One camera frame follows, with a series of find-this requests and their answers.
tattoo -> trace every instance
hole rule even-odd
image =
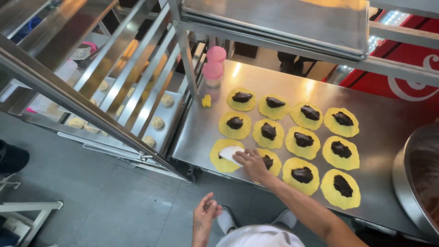
[[[201,221],[199,219],[194,219],[194,229],[198,231],[201,228],[203,228]]]

hand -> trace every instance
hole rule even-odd
[[[237,151],[232,157],[244,166],[245,172],[255,182],[264,184],[264,181],[272,176],[256,149],[245,149],[244,152]]]
[[[213,192],[201,199],[194,210],[192,222],[192,247],[206,247],[209,242],[212,220],[223,212],[223,207],[212,200]]]

chocolate filling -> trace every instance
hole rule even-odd
[[[267,101],[267,105],[270,108],[277,108],[285,105],[285,102],[280,101],[273,97],[267,97],[265,100]]]
[[[270,156],[265,155],[264,157],[262,157],[262,160],[264,161],[267,170],[269,170],[273,166],[273,159],[270,159]]]
[[[299,147],[312,146],[314,139],[310,135],[302,134],[299,132],[294,132],[294,138],[296,138],[296,144]]]
[[[306,118],[317,121],[320,119],[320,112],[314,110],[309,105],[304,105],[300,108],[300,111],[305,115]]]
[[[352,119],[350,117],[348,117],[348,115],[346,115],[342,112],[338,112],[337,114],[333,114],[332,116],[335,118],[337,123],[339,123],[340,125],[344,125],[344,126],[353,126],[354,125],[354,123],[352,122]]]
[[[334,176],[334,188],[345,197],[352,197],[352,192],[354,192],[346,179],[341,175]]]
[[[268,123],[264,123],[264,125],[261,127],[261,133],[263,137],[274,141],[274,138],[276,137],[276,127],[273,127]]]
[[[314,178],[311,169],[309,169],[308,167],[291,170],[291,176],[293,176],[293,178],[300,183],[305,184],[311,182],[311,180]]]
[[[348,146],[343,145],[340,141],[332,142],[331,144],[332,152],[341,158],[349,158],[352,155],[351,150]]]
[[[243,119],[240,119],[237,116],[234,116],[232,118],[230,118],[229,120],[227,120],[226,124],[234,130],[239,130],[242,127],[243,124]]]
[[[232,97],[233,101],[239,103],[246,103],[253,97],[252,94],[238,92]]]

metal bowl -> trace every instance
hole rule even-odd
[[[427,240],[439,243],[439,227],[425,209],[415,189],[410,170],[410,157],[415,151],[432,151],[439,154],[439,124],[432,123],[418,128],[408,138],[404,148],[393,162],[393,186],[399,202]]]

white shoe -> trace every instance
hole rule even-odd
[[[227,207],[223,207],[223,213],[216,217],[219,228],[224,234],[227,234],[230,228],[236,228],[235,221],[233,220],[232,212]]]
[[[282,222],[286,224],[289,228],[293,229],[293,227],[297,223],[297,218],[289,209],[285,209],[274,221],[272,224],[276,222]]]

